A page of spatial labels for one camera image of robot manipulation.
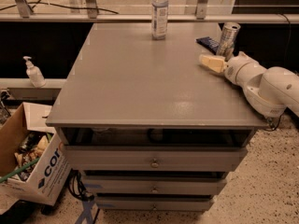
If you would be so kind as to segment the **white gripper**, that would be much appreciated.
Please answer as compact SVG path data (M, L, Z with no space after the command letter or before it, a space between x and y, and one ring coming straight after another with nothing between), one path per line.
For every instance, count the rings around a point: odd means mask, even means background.
M237 86L244 86L266 71L263 66L243 51L240 51L237 56L232 57L228 62L222 56L201 54L199 62L216 73L224 71L224 76Z

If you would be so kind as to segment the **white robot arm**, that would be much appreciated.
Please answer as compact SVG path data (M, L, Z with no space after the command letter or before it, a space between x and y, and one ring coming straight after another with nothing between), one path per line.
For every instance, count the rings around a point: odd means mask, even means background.
M266 118L278 118L286 108L299 117L299 76L294 72L278 66L266 69L243 51L228 61L201 54L199 62L241 87L249 104Z

